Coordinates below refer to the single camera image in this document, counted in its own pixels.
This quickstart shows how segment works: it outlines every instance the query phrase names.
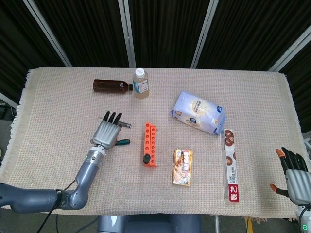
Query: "orange fingertip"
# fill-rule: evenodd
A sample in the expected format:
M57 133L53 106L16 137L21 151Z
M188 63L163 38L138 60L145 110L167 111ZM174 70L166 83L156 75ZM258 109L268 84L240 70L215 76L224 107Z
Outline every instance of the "orange fingertip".
M280 149L276 149L276 153L277 153L277 155L278 155L279 158L285 157L285 154L284 154L283 151L281 151Z
M274 184L270 184L270 188L276 193L277 187Z

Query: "table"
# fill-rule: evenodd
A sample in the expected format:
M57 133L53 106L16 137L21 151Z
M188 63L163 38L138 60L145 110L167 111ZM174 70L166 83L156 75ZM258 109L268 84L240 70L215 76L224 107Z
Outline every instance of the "table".
M275 148L306 158L306 149L283 74L273 72L147 68L150 96L94 93L94 79L131 83L132 68L41 67L30 70L0 180L22 188L65 188L91 147L106 111L122 112L118 139L107 151L85 208L71 215L211 214L295 217L296 206L269 187L286 188ZM170 117L181 90L224 107L234 130L240 203L225 203L221 139ZM158 128L158 168L142 163L144 123ZM173 151L194 151L190 187L172 185Z

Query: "black curtain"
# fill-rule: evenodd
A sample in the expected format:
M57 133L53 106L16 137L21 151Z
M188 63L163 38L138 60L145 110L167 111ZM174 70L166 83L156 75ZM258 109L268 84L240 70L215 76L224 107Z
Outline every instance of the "black curtain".
M137 67L190 68L207 0L129 0Z
M29 69L64 64L22 0L0 1L0 92L19 103Z
M311 42L280 73L287 75L301 131L311 131Z
M128 67L117 0L35 0L75 67Z
M267 71L310 24L310 1L221 0L197 68Z

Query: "gray floor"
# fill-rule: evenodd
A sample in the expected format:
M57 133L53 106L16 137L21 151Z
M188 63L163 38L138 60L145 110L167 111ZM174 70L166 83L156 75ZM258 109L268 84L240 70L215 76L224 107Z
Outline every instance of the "gray floor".
M10 139L10 122L0 120L0 148L5 153ZM33 233L36 232L44 220L46 214L16 214L11 210L0 209L0 230L2 233ZM87 225L95 216L59 216L58 229L60 233L74 233L79 228ZM42 233L55 233L56 215L51 215ZM214 233L214 217L204 215L202 218L204 233ZM245 221L241 217L221 216L221 232L224 233L244 233L246 230ZM82 233L96 232L96 223L81 231ZM286 222L283 219L268 219L267 222L257 224L253 222L254 233L296 233L298 226L294 223Z

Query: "robotic hand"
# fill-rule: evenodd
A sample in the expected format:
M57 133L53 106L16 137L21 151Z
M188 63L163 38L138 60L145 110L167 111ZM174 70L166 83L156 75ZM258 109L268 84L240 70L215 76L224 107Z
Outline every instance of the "robotic hand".
M284 147L282 150L276 149L276 153L281 160L287 190L279 189L274 184L270 184L270 187L298 205L296 215L300 232L311 233L311 173L300 154L294 154Z
M75 181L75 190L53 190L53 189L21 189L4 183L0 183L0 207L10 205L17 213L48 212L53 209L78 210L82 209L88 199L88 192L99 169L102 159L106 156L106 150L112 148L121 130L119 113L109 118L108 111L95 132L91 142L93 146L79 172Z

